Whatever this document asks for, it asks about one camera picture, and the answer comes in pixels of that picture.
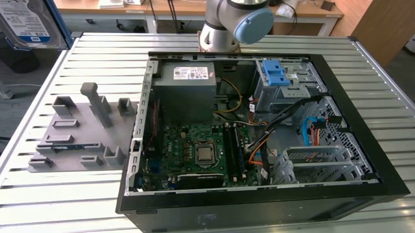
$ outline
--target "floor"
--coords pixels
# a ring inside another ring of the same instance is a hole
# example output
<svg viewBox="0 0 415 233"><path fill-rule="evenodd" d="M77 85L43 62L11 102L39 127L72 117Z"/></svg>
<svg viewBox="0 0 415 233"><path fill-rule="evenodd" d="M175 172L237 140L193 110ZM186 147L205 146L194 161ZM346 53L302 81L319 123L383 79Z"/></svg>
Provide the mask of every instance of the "floor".
<svg viewBox="0 0 415 233"><path fill-rule="evenodd" d="M67 26L72 31L83 32L107 32L119 33L115 20L95 20L95 24L90 24L85 20L70 19L66 20ZM143 25L141 20L121 20L125 25L126 31L133 32L134 28ZM170 21L162 21L159 23L161 33L173 33L174 25ZM203 22L187 21L183 25L183 33L197 33L198 29L203 26ZM15 74L10 68L0 62L0 80L4 84L42 84L47 78L50 70L55 64L59 56L59 52L54 50L35 51L40 60L40 67L36 71L28 74ZM402 87L403 91L410 96L411 100L415 100L415 55L409 54L406 51L394 58L389 67L387 73ZM26 114L26 111L34 101L39 87L36 86L12 86L15 92L15 98L12 100L0 99L0 136L11 137L20 120ZM0 152L4 150L7 141L0 140Z"/></svg>

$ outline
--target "green motherboard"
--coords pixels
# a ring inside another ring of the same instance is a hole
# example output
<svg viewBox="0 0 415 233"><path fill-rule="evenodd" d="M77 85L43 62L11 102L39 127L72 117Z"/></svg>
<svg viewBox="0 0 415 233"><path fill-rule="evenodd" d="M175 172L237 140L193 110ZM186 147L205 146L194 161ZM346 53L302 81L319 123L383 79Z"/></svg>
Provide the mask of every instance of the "green motherboard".
<svg viewBox="0 0 415 233"><path fill-rule="evenodd" d="M235 127L239 146L243 148L250 142L249 129L245 125ZM225 144L223 125L169 126L163 134L163 157L158 162L161 174L219 173L225 175L223 187L257 186L257 171L253 166L245 167L243 179L235 180L229 176L230 155ZM153 177L157 190L171 190L166 185L167 178Z"/></svg>

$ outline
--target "metal slotted table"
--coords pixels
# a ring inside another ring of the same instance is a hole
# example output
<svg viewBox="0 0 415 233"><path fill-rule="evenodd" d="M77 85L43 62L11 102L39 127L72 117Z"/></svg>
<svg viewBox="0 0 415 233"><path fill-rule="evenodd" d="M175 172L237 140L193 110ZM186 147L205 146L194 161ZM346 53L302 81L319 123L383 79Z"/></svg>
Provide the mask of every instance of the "metal slotted table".
<svg viewBox="0 0 415 233"><path fill-rule="evenodd" d="M197 35L85 33L62 52L0 157L2 232L139 232L115 213L122 171L30 173L27 162L54 115L51 104L97 82L109 102L139 100L149 51L197 51ZM323 54L381 146L409 196L339 221L234 229L234 232L415 232L415 106L358 42L347 38L270 36L243 52Z"/></svg>

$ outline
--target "blue cable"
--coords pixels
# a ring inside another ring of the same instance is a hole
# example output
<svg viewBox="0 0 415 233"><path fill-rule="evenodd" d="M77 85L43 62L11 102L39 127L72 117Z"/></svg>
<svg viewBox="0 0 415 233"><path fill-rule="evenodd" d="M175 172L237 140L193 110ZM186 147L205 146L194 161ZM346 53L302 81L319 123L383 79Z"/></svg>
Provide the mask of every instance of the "blue cable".
<svg viewBox="0 0 415 233"><path fill-rule="evenodd" d="M313 122L318 122L318 118L317 117L306 117L303 124L301 126L301 130L302 130L302 134L303 134L303 140L305 140L305 144L309 147L310 146L310 142L309 142L309 137L307 137L307 122L309 120L311 120Z"/></svg>

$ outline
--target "motherboard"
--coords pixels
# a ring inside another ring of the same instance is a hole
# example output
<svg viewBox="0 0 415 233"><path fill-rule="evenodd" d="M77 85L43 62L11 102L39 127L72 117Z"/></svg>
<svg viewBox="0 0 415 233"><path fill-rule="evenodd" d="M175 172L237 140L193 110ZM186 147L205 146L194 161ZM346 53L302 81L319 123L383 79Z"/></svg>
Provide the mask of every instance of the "motherboard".
<svg viewBox="0 0 415 233"><path fill-rule="evenodd" d="M243 148L249 141L245 125L167 126L163 156L149 161L155 190L178 189L181 183L198 187L198 179L221 182L221 185L214 184L217 187L258 185L255 168L243 162Z"/></svg>

